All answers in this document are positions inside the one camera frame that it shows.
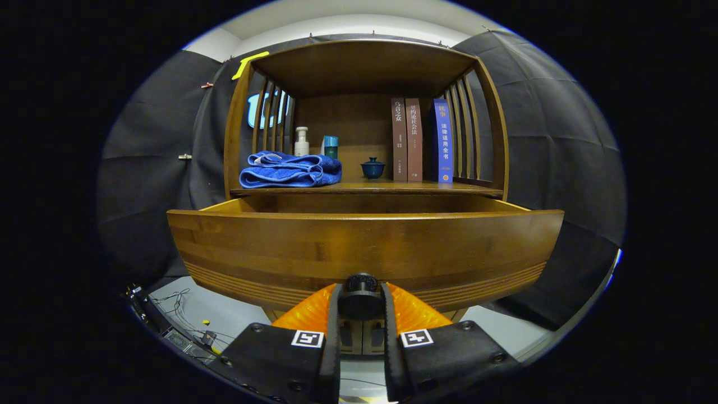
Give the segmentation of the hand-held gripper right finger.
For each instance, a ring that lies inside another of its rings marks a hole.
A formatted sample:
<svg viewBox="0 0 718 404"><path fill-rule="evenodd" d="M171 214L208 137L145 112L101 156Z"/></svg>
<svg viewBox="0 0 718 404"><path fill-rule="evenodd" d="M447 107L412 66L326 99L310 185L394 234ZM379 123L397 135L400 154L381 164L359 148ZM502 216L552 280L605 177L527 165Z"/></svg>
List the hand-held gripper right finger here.
<svg viewBox="0 0 718 404"><path fill-rule="evenodd" d="M384 282L385 386L400 403L470 403L521 364L473 320L451 322Z"/></svg>

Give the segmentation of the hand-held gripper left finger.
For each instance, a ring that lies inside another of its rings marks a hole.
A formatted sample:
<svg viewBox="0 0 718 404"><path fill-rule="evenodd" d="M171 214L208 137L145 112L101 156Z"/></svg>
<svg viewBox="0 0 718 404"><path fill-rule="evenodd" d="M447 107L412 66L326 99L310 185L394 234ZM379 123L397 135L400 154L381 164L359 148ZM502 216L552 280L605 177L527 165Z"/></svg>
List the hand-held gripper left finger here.
<svg viewBox="0 0 718 404"><path fill-rule="evenodd" d="M253 323L220 356L220 373L251 403L336 403L339 401L338 299L332 284L300 302L290 314L310 322Z"/></svg>

